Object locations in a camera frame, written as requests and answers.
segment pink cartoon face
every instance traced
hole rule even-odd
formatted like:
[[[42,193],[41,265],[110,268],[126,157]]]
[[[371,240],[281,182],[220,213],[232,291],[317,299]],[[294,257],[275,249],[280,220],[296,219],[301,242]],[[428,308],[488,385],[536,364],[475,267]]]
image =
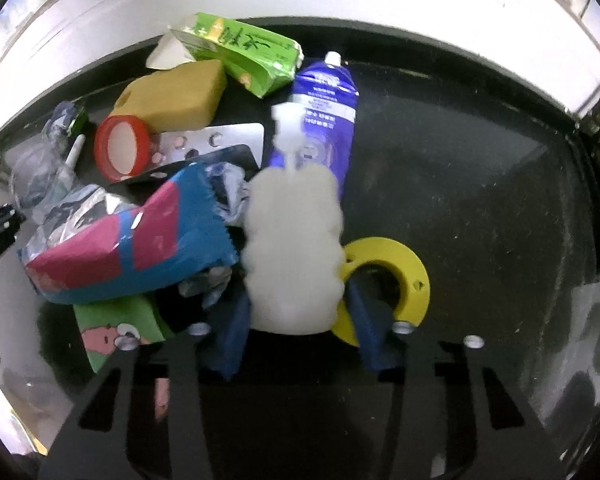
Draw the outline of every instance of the pink cartoon face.
[[[103,355],[113,354],[116,347],[128,342],[129,339],[136,339],[143,345],[149,343],[140,337],[138,329],[129,323],[120,323],[116,327],[96,326],[82,331],[84,348]]]

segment brown sponge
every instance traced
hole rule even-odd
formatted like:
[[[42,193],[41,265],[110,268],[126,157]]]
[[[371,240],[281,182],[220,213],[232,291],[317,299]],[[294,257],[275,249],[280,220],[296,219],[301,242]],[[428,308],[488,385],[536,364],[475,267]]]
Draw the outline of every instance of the brown sponge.
[[[110,115],[138,117],[154,134],[199,130],[214,118],[225,87],[221,61],[184,63],[129,83]]]

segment yellow ring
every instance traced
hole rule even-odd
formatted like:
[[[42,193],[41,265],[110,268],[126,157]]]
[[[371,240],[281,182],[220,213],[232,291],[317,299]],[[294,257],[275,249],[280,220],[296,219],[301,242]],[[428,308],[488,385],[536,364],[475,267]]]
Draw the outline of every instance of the yellow ring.
[[[398,321],[419,325],[429,307],[429,276],[420,259],[410,248],[389,238],[361,238],[344,247],[346,263],[340,277],[346,282],[354,270],[363,265],[380,265],[388,269],[400,283],[400,301],[394,310]],[[338,304],[338,317],[331,331],[345,343],[358,346],[356,332],[344,301]]]

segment white plastic bottle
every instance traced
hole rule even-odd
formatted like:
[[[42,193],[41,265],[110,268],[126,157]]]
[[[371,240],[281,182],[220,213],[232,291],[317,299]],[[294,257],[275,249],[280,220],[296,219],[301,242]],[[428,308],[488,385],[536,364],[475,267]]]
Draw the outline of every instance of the white plastic bottle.
[[[296,103],[272,108],[285,168],[267,168],[251,181],[244,225],[251,327],[288,335],[329,330],[344,292],[336,178],[320,164],[296,164],[305,111]]]

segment red ring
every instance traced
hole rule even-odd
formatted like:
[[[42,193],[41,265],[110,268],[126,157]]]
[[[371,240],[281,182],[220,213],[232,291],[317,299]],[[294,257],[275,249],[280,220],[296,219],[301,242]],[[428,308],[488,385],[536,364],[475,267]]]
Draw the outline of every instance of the red ring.
[[[127,123],[136,136],[136,162],[128,174],[120,173],[113,167],[109,159],[109,136],[113,128],[120,123]],[[120,182],[126,176],[142,173],[149,165],[151,158],[151,137],[146,125],[133,115],[110,116],[102,121],[96,132],[93,144],[93,156],[102,174],[112,182]]]

